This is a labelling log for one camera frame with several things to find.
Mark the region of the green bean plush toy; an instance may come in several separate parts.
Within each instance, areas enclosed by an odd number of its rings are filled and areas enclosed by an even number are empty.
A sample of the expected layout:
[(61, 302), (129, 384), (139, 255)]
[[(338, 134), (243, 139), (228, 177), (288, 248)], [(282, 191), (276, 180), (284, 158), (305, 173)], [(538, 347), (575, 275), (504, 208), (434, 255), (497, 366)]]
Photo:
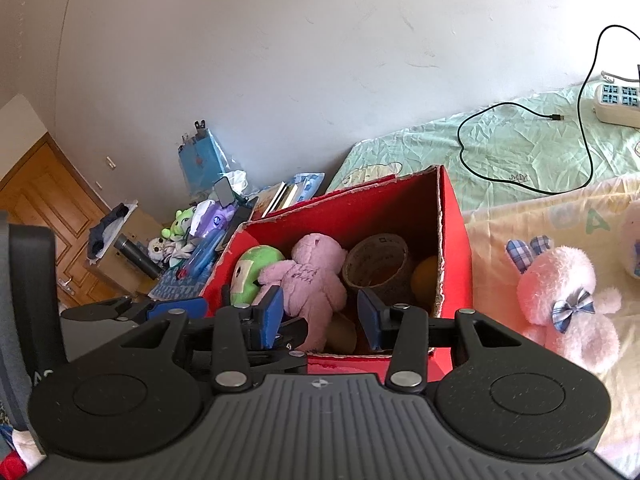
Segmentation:
[(244, 252), (233, 270), (229, 292), (232, 306), (252, 304), (260, 291), (259, 273), (266, 266), (283, 259), (279, 249), (268, 245), (258, 245)]

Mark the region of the white power strip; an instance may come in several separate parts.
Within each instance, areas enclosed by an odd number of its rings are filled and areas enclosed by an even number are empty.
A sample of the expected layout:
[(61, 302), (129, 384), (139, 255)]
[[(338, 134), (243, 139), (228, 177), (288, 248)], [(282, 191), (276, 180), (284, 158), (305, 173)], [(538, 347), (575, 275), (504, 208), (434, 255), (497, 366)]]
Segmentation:
[(602, 82), (593, 97), (593, 108), (600, 122), (640, 128), (639, 81), (601, 73)]

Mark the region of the small toy figures pile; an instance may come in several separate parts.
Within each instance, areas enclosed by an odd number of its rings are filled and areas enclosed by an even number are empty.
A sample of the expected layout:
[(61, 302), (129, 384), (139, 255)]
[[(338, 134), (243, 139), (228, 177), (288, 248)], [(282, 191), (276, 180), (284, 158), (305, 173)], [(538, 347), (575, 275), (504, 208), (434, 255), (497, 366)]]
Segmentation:
[(160, 267), (149, 292), (153, 300), (201, 295), (231, 235), (247, 221), (257, 196), (235, 193), (226, 178), (214, 184), (209, 198), (178, 210), (171, 226), (149, 241), (146, 252)]

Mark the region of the purple teddy bear plush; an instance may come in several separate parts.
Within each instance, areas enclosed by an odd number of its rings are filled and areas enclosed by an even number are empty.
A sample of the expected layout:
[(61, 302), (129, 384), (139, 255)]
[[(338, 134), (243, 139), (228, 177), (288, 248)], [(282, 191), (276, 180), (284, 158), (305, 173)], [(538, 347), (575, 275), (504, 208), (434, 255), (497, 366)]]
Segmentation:
[(271, 286), (279, 286), (284, 312), (307, 323), (307, 337), (299, 350), (320, 352), (326, 345), (333, 313), (346, 306), (347, 292), (340, 274), (347, 252), (334, 238), (310, 233), (294, 245), (291, 256), (259, 272), (260, 289), (253, 304), (258, 304)]

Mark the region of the blue plastic bag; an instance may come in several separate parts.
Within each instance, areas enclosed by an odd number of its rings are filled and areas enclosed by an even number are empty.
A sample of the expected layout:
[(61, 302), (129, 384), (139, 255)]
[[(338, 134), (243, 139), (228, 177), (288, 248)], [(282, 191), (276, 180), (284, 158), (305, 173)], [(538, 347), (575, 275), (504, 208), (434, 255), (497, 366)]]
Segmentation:
[(191, 196), (210, 192), (226, 177), (233, 192), (243, 194), (248, 187), (246, 171), (228, 155), (204, 119), (194, 122), (195, 132), (184, 134), (178, 147), (179, 164)]

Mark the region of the yellow cartoon blanket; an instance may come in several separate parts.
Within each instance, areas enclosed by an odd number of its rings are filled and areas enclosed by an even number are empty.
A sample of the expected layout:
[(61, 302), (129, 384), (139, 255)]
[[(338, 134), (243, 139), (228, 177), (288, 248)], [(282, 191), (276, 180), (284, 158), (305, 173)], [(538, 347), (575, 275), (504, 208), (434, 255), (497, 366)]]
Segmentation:
[(599, 454), (639, 472), (639, 177), (465, 216), (476, 310), (597, 375)]

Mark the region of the stack of books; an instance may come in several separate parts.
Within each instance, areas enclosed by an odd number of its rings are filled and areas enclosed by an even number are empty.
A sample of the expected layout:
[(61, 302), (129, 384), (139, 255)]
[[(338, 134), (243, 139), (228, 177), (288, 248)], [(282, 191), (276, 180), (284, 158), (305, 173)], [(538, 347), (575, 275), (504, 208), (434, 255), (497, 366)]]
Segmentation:
[(303, 172), (271, 188), (264, 188), (257, 194), (250, 220), (259, 220), (273, 212), (311, 200), (318, 192), (323, 179), (323, 172)]

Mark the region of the wooden door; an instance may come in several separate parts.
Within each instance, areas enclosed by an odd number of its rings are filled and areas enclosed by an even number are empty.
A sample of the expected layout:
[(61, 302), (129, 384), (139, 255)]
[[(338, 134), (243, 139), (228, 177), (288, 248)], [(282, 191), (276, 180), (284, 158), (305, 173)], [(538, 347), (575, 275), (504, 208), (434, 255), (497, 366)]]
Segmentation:
[(122, 296), (89, 269), (89, 231), (107, 206), (50, 136), (40, 138), (1, 179), (1, 210), (12, 224), (46, 233), (58, 301), (66, 308)]

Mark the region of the brown woven basket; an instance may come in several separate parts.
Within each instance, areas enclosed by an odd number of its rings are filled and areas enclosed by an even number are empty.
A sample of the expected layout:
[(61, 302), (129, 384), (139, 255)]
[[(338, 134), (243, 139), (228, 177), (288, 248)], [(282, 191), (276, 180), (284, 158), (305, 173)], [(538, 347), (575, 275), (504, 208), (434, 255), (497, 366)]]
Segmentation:
[(410, 304), (413, 258), (404, 239), (396, 234), (373, 235), (347, 254), (342, 275), (353, 290), (370, 288), (384, 304)]

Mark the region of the black thermos bottle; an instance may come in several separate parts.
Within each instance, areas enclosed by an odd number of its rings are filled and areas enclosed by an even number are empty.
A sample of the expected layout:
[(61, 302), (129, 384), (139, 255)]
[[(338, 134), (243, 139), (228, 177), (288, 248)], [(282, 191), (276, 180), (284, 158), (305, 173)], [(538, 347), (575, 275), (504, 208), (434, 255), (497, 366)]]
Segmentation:
[(114, 245), (122, 256), (151, 280), (157, 280), (162, 275), (162, 269), (126, 235), (119, 234)]

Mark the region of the red cardboard box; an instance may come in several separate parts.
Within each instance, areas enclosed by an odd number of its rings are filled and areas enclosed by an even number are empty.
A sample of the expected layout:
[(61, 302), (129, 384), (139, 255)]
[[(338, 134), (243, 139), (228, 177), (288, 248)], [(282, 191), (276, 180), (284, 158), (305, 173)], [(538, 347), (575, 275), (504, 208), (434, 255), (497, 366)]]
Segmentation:
[(344, 188), (239, 226), (205, 289), (212, 382), (375, 374), (400, 392), (446, 375), (471, 249), (447, 171)]

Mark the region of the green cartoon bed sheet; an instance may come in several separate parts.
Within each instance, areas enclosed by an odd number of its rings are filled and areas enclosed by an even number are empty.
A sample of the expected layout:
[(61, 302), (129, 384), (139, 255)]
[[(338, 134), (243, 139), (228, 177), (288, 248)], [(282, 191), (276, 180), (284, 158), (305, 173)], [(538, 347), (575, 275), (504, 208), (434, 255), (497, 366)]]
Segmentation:
[(639, 133), (599, 122), (596, 86), (521, 98), (481, 115), (462, 113), (355, 144), (330, 190), (389, 174), (445, 166), (460, 208), (471, 211), (571, 191), (639, 169)]

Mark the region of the white bunny plush toy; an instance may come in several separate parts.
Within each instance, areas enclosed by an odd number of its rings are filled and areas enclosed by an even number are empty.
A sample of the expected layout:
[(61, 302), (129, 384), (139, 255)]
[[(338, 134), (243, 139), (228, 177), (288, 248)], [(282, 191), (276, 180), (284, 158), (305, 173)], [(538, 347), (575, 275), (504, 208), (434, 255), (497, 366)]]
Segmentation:
[(639, 278), (640, 205), (638, 200), (629, 204), (618, 229), (618, 255), (624, 270)]

